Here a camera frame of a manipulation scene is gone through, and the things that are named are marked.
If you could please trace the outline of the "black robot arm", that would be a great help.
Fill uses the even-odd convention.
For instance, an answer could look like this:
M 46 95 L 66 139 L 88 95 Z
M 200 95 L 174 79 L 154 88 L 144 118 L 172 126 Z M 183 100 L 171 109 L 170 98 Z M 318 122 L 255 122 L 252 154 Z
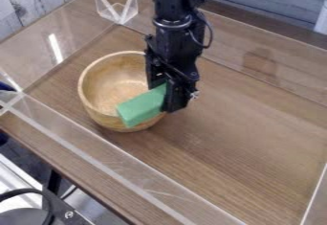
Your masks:
M 186 108 L 198 94 L 195 62 L 211 46 L 204 43 L 210 24 L 198 9 L 204 1 L 154 0 L 156 33 L 144 38 L 146 75 L 150 89 L 163 86 L 162 111 L 168 113 Z

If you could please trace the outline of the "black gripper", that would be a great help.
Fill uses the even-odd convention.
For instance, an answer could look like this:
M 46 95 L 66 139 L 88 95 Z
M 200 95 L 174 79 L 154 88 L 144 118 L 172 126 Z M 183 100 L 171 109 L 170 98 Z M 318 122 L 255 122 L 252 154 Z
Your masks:
M 146 75 L 148 89 L 166 85 L 163 111 L 172 113 L 188 106 L 198 96 L 199 73 L 195 65 L 202 55 L 202 23 L 155 21 L 156 33 L 146 36 Z

